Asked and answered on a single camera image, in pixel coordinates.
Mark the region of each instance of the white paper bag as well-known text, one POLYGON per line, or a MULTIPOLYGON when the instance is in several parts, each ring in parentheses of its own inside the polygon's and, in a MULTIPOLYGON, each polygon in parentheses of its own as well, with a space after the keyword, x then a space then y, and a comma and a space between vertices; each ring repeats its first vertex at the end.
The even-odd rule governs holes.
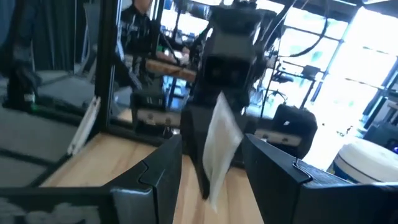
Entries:
POLYGON ((217 211, 217 198, 243 134, 223 93, 217 98, 203 151, 203 168, 210 181, 209 201, 217 211))

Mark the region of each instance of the dark jacket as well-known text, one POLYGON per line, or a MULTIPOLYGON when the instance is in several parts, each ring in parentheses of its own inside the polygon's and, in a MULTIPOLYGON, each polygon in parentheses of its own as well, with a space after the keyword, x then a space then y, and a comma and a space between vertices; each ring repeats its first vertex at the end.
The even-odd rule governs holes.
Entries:
MULTIPOLYGON (((146 54, 150 52, 152 44, 151 21, 147 14, 142 15, 132 4, 121 13, 121 42, 126 54, 146 54)), ((182 51, 183 45, 166 37, 170 46, 182 51)), ((167 47, 164 38, 159 38, 159 45, 167 47)))

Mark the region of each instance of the ceiling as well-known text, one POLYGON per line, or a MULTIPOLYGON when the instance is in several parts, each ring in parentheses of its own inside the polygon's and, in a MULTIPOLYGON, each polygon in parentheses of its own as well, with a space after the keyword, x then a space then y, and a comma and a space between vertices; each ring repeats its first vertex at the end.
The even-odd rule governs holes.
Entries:
MULTIPOLYGON (((286 4, 289 0, 271 0, 280 4, 286 4)), ((294 7, 301 8, 307 0, 297 0, 294 7)), ((308 0, 304 9, 318 15, 325 13, 325 0, 308 0)), ((364 5, 362 0, 329 0, 329 17, 339 21, 350 22, 360 6, 366 9, 383 13, 388 16, 398 17, 398 0, 377 2, 364 5)))

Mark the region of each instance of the person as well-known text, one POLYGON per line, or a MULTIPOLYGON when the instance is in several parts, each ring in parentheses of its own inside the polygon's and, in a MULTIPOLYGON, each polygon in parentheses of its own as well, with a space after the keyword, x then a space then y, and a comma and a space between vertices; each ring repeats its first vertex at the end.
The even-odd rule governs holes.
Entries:
MULTIPOLYGON (((121 44, 124 53, 127 55, 145 55, 149 54, 152 47, 152 25, 147 15, 152 0, 133 0, 133 3, 121 13, 121 44)), ((189 50, 183 44, 176 43, 170 37, 159 38, 160 48, 173 48, 173 50, 189 53, 189 50)), ((175 62, 171 56, 166 56, 162 52, 157 52, 156 56, 164 60, 175 62)), ((133 71, 138 73, 138 77, 143 86, 151 85, 155 79, 153 74, 145 71, 141 57, 135 56, 132 61, 133 71)))

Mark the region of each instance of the white cylindrical object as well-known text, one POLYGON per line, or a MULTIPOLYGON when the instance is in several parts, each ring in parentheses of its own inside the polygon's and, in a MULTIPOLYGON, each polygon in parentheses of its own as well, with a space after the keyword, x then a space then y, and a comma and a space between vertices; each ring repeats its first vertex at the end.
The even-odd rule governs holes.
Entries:
POLYGON ((353 139, 340 149, 330 170, 355 183, 398 182, 398 155, 367 140, 353 139))

